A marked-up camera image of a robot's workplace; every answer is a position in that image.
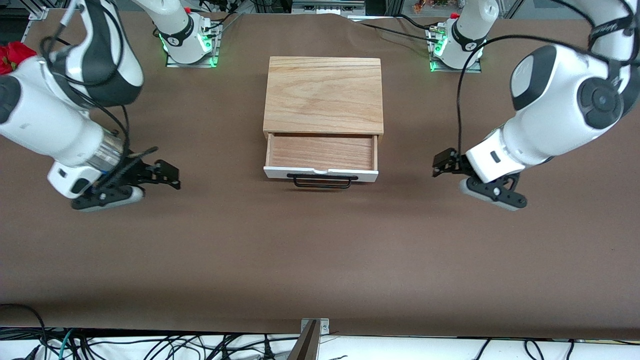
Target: black drawer handle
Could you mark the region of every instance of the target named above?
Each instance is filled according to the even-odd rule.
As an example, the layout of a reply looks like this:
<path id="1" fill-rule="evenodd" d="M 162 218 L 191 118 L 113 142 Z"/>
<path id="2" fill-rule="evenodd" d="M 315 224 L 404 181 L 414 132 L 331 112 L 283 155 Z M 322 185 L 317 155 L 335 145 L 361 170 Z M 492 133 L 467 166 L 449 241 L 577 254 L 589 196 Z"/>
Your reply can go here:
<path id="1" fill-rule="evenodd" d="M 316 174 L 287 174 L 293 179 L 293 184 L 298 188 L 322 188 L 322 189 L 348 189 L 352 181 L 358 179 L 357 176 L 336 176 L 336 175 L 316 175 Z M 301 183 L 300 180 L 326 180 L 335 181 L 336 184 L 326 184 L 321 181 L 313 183 Z"/>

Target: white drawer front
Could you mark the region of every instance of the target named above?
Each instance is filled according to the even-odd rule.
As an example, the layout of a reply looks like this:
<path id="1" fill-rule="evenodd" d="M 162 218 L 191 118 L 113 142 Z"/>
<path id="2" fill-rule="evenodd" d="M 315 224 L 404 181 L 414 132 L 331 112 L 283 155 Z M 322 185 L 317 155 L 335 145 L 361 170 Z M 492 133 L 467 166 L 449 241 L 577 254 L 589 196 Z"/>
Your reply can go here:
<path id="1" fill-rule="evenodd" d="M 326 171 L 318 171 L 314 168 L 301 167 L 264 167 L 264 173 L 270 179 L 290 179 L 287 174 L 333 175 L 357 176 L 358 179 L 354 181 L 373 183 L 378 178 L 377 170 L 338 170 L 332 168 Z"/>

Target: red flower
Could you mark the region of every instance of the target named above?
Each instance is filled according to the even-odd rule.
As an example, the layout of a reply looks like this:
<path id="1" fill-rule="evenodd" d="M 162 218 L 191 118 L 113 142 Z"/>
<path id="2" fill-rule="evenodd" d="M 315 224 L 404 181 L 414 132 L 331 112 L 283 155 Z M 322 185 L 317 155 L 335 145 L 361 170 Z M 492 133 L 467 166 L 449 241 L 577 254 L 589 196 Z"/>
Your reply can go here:
<path id="1" fill-rule="evenodd" d="M 0 46 L 0 75 L 9 74 L 11 71 L 13 71 L 13 67 L 9 59 L 6 58 L 6 47 Z"/>
<path id="2" fill-rule="evenodd" d="M 24 45 L 19 41 L 10 42 L 7 45 L 8 51 L 6 57 L 10 62 L 18 65 L 24 59 L 30 58 L 36 54 L 35 51 L 31 50 L 28 46 Z"/>

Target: green led light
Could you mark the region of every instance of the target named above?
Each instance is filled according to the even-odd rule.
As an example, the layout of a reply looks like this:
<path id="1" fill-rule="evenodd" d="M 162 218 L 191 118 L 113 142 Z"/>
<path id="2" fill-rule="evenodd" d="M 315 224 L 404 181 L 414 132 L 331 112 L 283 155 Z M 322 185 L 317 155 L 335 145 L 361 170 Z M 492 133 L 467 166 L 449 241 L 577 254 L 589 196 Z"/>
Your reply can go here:
<path id="1" fill-rule="evenodd" d="M 169 50 L 166 49 L 166 44 L 164 43 L 164 40 L 162 39 L 162 37 L 160 37 L 160 42 L 162 43 L 162 48 L 164 49 L 164 51 L 166 53 L 169 53 Z"/>
<path id="2" fill-rule="evenodd" d="M 437 56 L 442 56 L 442 54 L 444 53 L 444 47 L 447 45 L 448 42 L 449 41 L 447 40 L 447 37 L 442 37 L 442 39 L 438 41 L 438 44 L 434 49 L 434 53 Z"/>
<path id="3" fill-rule="evenodd" d="M 209 41 L 207 41 L 208 39 L 206 37 L 198 37 L 198 41 L 200 41 L 200 45 L 202 46 L 202 50 L 204 51 L 209 51 L 208 47 L 211 47 L 211 43 Z"/>
<path id="4" fill-rule="evenodd" d="M 211 59 L 209 59 L 209 65 L 211 65 L 211 67 L 217 67 L 218 66 L 218 57 L 214 56 Z"/>

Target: open drawer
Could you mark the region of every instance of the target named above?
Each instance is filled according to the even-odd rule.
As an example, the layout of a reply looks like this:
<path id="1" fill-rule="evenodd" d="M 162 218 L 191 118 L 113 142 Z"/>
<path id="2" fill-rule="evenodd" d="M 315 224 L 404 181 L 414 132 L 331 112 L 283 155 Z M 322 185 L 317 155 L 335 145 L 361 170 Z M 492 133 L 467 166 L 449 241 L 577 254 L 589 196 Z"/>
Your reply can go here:
<path id="1" fill-rule="evenodd" d="M 378 135 L 269 133 L 264 172 L 294 181 L 373 182 L 378 177 Z"/>

